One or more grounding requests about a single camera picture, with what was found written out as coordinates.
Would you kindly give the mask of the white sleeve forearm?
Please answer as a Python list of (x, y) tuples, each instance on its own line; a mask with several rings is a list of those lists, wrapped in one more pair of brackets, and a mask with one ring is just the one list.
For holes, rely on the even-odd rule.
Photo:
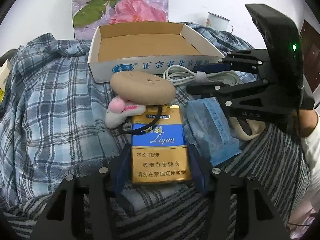
[(310, 168), (311, 180), (319, 184), (319, 115), (314, 131), (308, 137), (302, 138), (302, 146)]

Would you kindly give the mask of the person right hand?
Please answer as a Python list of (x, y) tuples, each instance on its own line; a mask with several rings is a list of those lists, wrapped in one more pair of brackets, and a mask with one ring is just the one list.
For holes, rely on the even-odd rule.
[(315, 110), (295, 110), (292, 117), (298, 134), (303, 138), (308, 137), (318, 124), (318, 113)]

